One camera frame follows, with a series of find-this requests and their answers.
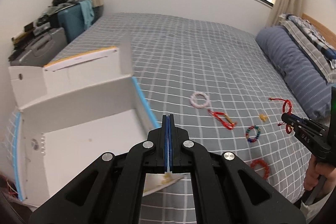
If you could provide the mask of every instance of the gray suitcase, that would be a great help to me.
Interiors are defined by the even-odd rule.
[[[10,65],[43,67],[67,45],[64,29],[51,29],[34,39]]]

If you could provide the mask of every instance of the suitcase handle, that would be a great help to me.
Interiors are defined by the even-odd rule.
[[[48,43],[52,40],[51,35],[46,35],[37,41],[31,48],[33,54],[38,57],[45,54],[48,50],[50,50],[54,44],[54,42]]]

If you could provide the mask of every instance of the wooden headboard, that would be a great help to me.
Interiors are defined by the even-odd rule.
[[[302,18],[308,20],[311,24],[313,24],[317,28],[317,30],[319,30],[321,35],[323,35],[325,40],[334,48],[336,48],[336,34],[334,34],[326,26],[306,14],[303,14]]]

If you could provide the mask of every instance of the hand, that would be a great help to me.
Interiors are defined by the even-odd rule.
[[[326,163],[317,163],[316,157],[311,155],[303,183],[307,191],[311,191],[317,185],[319,175],[323,175],[327,178],[323,189],[317,196],[317,198],[324,198],[327,194],[332,192],[336,186],[336,168]]]

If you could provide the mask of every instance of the light blue cloth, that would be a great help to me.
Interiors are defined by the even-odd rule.
[[[92,21],[95,18],[95,13],[92,7],[92,0],[83,0],[80,3],[82,14],[84,18],[84,29],[87,30],[92,25]]]

